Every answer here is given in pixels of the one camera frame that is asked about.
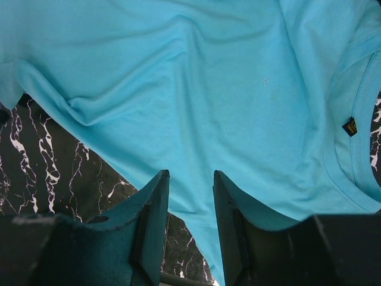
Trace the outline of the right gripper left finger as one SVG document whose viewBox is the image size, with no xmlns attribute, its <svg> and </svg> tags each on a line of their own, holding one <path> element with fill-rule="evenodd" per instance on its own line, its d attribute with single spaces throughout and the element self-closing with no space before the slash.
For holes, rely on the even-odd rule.
<svg viewBox="0 0 381 286">
<path fill-rule="evenodd" d="M 158 285 L 170 174 L 86 223 L 66 215 L 1 217 L 2 285 Z"/>
</svg>

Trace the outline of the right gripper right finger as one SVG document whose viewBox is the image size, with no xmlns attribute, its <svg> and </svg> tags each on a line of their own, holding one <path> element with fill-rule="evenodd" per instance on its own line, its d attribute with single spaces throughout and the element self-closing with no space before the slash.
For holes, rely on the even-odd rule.
<svg viewBox="0 0 381 286">
<path fill-rule="evenodd" d="M 379 285 L 380 215 L 293 220 L 214 172 L 226 285 Z"/>
</svg>

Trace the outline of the turquoise t-shirt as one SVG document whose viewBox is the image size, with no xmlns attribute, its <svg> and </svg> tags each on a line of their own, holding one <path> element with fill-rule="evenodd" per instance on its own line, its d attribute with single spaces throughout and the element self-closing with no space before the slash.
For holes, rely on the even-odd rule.
<svg viewBox="0 0 381 286">
<path fill-rule="evenodd" d="M 170 171 L 220 285 L 213 173 L 294 220 L 374 214 L 377 1 L 2 1 L 1 103 L 29 94 L 142 187 Z"/>
</svg>

